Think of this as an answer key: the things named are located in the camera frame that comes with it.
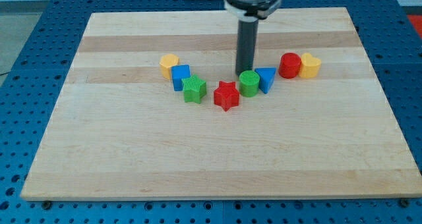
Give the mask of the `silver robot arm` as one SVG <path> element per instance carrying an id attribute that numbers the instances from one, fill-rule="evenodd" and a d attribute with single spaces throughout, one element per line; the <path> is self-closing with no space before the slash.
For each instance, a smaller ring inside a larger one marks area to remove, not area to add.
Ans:
<path id="1" fill-rule="evenodd" d="M 224 0 L 225 9 L 240 21 L 254 22 L 268 18 L 283 0 Z"/>

